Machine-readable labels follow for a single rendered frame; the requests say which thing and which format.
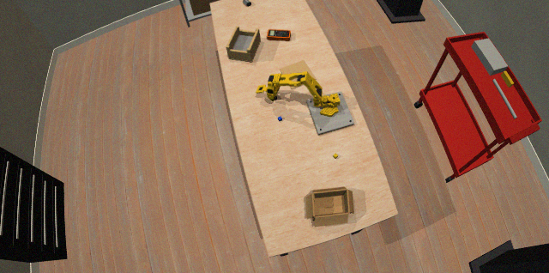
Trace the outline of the orange digital multimeter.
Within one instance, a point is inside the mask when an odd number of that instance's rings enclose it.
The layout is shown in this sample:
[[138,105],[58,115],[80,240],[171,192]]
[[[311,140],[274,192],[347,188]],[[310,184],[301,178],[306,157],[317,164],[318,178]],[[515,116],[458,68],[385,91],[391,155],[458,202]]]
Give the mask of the orange digital multimeter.
[[277,30],[277,29],[268,30],[267,40],[290,41],[290,38],[291,38],[290,30]]

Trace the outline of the tan flat mat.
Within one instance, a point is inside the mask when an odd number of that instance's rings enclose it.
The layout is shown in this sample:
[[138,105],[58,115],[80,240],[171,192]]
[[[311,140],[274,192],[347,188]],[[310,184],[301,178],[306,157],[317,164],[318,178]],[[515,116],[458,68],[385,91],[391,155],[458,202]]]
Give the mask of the tan flat mat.
[[311,73],[310,69],[308,68],[308,66],[306,65],[304,60],[299,61],[295,64],[288,65],[284,68],[281,68],[280,71],[281,71],[282,75],[292,74],[292,73],[302,73],[304,71],[307,71],[313,78],[315,78],[313,76],[313,74]]

